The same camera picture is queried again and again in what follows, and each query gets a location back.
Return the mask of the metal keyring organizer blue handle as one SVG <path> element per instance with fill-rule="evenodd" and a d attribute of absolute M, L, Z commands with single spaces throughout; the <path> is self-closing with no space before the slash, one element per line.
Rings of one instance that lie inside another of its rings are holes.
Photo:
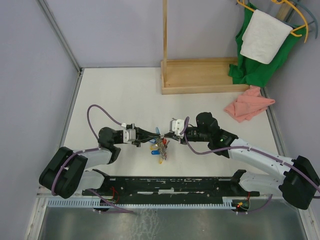
<path fill-rule="evenodd" d="M 168 145 L 163 145 L 164 136 L 161 135 L 161 139 L 157 141 L 157 143 L 151 143 L 149 149 L 151 150 L 151 154 L 153 156 L 158 156 L 158 163 L 162 164 L 165 160 L 167 160 L 167 149 Z"/>

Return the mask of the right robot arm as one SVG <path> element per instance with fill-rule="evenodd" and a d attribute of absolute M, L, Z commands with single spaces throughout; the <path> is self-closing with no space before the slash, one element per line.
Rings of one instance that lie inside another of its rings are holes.
<path fill-rule="evenodd" d="M 307 210 L 320 190 L 320 178 L 311 162 L 303 157 L 290 158 L 269 153 L 220 128 L 210 112 L 196 116 L 196 126 L 186 119 L 172 119 L 169 132 L 164 136 L 189 146 L 191 142 L 207 143 L 206 154 L 215 153 L 228 159 L 251 165 L 263 174 L 238 170 L 229 183 L 236 196 L 244 192 L 259 192 L 282 196 L 292 206 Z"/>

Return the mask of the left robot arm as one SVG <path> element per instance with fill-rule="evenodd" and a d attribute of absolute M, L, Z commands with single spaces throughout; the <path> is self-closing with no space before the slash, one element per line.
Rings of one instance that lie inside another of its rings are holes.
<path fill-rule="evenodd" d="M 141 144 L 160 140 L 159 133 L 152 133 L 133 124 L 123 130 L 103 127 L 97 135 L 98 147 L 73 151 L 60 147 L 44 168 L 39 184 L 51 191 L 53 196 L 68 199 L 79 189 L 93 188 L 99 195 L 106 195 L 111 183 L 98 173 L 85 175 L 85 169 L 114 163 L 120 155 L 120 144 Z"/>

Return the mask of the key with red tag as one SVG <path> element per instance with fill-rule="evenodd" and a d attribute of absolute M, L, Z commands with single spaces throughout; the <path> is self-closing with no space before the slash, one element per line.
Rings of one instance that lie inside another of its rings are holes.
<path fill-rule="evenodd" d="M 170 143 L 170 140 L 168 140 L 167 138 L 164 137 L 162 139 L 162 143 L 163 143 L 164 146 L 167 146 Z"/>

